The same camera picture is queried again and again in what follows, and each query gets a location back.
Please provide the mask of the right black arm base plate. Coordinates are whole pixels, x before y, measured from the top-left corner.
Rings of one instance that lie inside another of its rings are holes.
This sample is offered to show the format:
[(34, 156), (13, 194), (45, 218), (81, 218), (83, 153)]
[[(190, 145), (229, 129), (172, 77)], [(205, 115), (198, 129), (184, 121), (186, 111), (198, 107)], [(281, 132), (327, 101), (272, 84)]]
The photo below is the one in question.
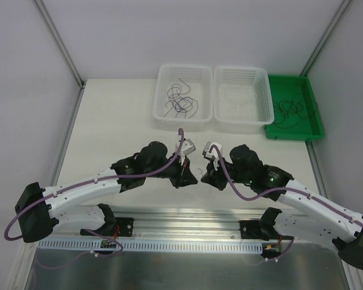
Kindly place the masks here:
[(261, 228), (258, 220), (241, 220), (239, 225), (241, 239), (261, 239)]

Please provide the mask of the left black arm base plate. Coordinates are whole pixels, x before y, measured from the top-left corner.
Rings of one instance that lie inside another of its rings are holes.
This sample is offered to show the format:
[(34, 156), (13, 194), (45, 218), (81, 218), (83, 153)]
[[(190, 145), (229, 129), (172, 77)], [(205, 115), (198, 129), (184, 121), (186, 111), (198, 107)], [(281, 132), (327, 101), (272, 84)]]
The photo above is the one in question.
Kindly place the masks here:
[(116, 217), (115, 230), (117, 237), (132, 237), (134, 229), (134, 218)]

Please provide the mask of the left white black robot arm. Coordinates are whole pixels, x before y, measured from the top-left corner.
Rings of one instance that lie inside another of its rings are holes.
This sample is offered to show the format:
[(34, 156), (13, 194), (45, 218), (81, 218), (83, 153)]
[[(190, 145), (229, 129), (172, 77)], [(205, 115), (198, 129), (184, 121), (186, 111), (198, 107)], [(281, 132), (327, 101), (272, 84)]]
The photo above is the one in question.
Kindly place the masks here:
[(168, 158), (167, 147), (152, 141), (140, 152), (121, 159), (90, 178), (67, 185), (44, 187), (38, 182), (26, 186), (15, 205), (16, 220), (25, 243), (40, 241), (55, 231), (92, 231), (103, 236), (116, 230), (116, 218), (109, 205), (81, 207), (102, 196), (123, 193), (144, 185), (146, 178), (170, 180), (176, 189), (195, 185), (188, 155), (195, 151), (190, 139), (179, 141)]

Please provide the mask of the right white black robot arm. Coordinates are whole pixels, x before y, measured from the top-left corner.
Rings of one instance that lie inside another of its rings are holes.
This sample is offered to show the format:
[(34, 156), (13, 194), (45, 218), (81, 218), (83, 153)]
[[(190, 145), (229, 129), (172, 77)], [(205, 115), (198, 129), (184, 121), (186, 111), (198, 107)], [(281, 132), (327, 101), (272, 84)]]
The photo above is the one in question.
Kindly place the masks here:
[(363, 270), (362, 213), (312, 192), (279, 167), (263, 164), (245, 144), (231, 150), (230, 162), (215, 142), (208, 142), (202, 154), (209, 161), (203, 183), (219, 190), (229, 185), (246, 202), (267, 198), (301, 212), (295, 217), (279, 208), (267, 208), (258, 221), (263, 239), (297, 237), (328, 248), (345, 263)]

